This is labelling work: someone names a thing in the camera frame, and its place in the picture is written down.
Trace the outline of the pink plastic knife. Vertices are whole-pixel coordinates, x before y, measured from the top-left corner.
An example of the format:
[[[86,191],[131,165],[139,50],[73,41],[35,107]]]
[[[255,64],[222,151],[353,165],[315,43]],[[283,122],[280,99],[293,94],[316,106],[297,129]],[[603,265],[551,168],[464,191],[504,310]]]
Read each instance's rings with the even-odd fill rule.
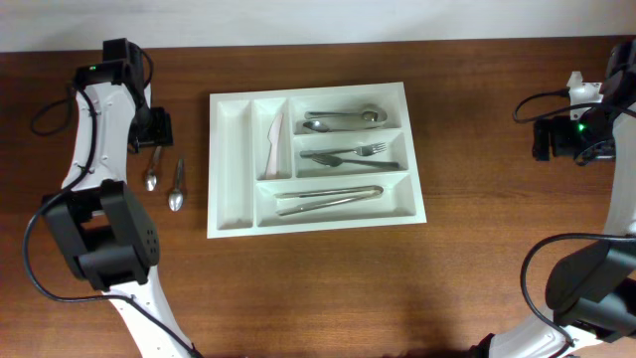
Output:
[[[269,155],[265,167],[264,178],[275,179],[279,167],[279,141],[282,129],[284,115],[279,113],[273,120],[268,132],[268,141],[270,143]]]

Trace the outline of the steel table knife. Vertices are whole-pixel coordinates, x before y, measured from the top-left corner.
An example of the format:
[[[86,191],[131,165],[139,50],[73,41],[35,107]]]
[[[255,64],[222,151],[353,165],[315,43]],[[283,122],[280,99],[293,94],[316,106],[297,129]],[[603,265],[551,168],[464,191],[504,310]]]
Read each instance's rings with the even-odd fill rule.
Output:
[[[369,186],[359,186],[359,187],[349,187],[349,188],[339,188],[339,189],[323,189],[323,190],[312,190],[312,191],[302,191],[302,192],[288,192],[288,193],[278,193],[275,194],[274,197],[276,199],[295,199],[295,198],[310,198],[310,197],[322,197],[322,196],[332,196],[332,195],[341,195],[341,194],[354,194],[361,192],[376,192],[376,193],[384,193],[384,188],[378,185],[369,185]]]
[[[364,194],[364,195],[350,196],[350,197],[345,197],[340,199],[302,204],[293,208],[279,210],[276,212],[276,214],[281,217],[290,216],[290,215],[310,212],[314,210],[320,210],[320,209],[330,208],[334,206],[340,206],[344,204],[360,202],[360,201],[369,200],[369,199],[375,199],[381,196],[382,194],[378,191],[369,192],[368,194]]]

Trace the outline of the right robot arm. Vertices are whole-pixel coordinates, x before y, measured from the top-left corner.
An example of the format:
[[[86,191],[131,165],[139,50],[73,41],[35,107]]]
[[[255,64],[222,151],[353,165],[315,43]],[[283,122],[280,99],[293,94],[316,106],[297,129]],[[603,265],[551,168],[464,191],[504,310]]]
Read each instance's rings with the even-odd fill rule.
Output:
[[[635,336],[635,44],[615,46],[600,83],[574,72],[556,95],[569,105],[528,118],[538,161],[572,157],[579,166],[615,163],[609,213],[600,234],[548,237],[526,254],[520,272],[522,296],[531,311],[512,330],[489,334],[472,346],[471,357],[571,357],[575,351]],[[527,287],[532,258],[560,241],[588,246],[562,258],[548,278],[542,308]]]

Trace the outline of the large steel spoon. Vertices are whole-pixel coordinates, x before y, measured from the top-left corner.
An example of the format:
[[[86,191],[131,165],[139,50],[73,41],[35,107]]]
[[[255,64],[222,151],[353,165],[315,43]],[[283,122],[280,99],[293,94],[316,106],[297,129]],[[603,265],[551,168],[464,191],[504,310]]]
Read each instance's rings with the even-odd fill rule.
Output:
[[[332,133],[381,129],[382,125],[347,124],[322,120],[306,120],[300,125],[301,133]]]
[[[306,111],[305,119],[323,117],[354,117],[369,122],[385,122],[388,119],[387,112],[379,106],[368,104],[358,109],[340,111]]]

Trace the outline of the steel fork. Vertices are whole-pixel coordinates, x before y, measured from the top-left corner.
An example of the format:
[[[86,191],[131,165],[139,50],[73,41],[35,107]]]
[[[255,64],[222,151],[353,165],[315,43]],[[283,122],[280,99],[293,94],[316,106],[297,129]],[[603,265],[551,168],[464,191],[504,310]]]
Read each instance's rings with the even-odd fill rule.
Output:
[[[302,150],[299,152],[299,155],[302,158],[308,158],[314,155],[335,155],[335,154],[345,154],[345,153],[353,153],[358,156],[372,156],[378,153],[381,153],[388,149],[388,146],[384,142],[377,142],[368,145],[357,146],[354,148],[348,149],[323,149],[323,150]]]
[[[385,161],[367,161],[367,160],[354,160],[354,159],[342,159],[333,155],[315,154],[311,156],[314,162],[328,166],[338,167],[343,164],[355,164],[380,169],[400,169],[397,162],[385,162]]]

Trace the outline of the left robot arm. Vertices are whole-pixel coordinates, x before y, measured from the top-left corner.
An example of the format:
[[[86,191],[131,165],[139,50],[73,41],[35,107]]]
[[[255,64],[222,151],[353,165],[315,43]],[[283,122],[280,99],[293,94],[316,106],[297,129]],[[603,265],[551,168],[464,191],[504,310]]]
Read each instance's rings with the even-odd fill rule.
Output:
[[[169,113],[151,104],[152,73],[149,56],[125,38],[104,42],[100,63],[77,68],[72,165],[35,216],[72,274],[94,289],[87,301],[109,301],[142,356],[197,357],[160,284],[157,228],[127,186],[129,153],[173,143]]]

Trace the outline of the small steel teaspoon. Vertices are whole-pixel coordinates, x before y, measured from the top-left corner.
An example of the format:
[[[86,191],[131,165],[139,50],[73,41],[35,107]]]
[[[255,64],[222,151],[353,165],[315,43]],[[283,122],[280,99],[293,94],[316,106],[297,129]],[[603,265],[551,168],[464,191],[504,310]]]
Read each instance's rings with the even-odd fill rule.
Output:
[[[181,210],[184,204],[185,195],[183,192],[184,184],[184,159],[180,158],[177,162],[175,170],[174,187],[168,196],[168,206],[172,212]]]
[[[158,182],[156,169],[160,161],[161,151],[162,151],[161,146],[157,146],[155,148],[148,170],[145,175],[144,185],[145,185],[145,189],[149,192],[152,192],[156,188],[156,185]]]

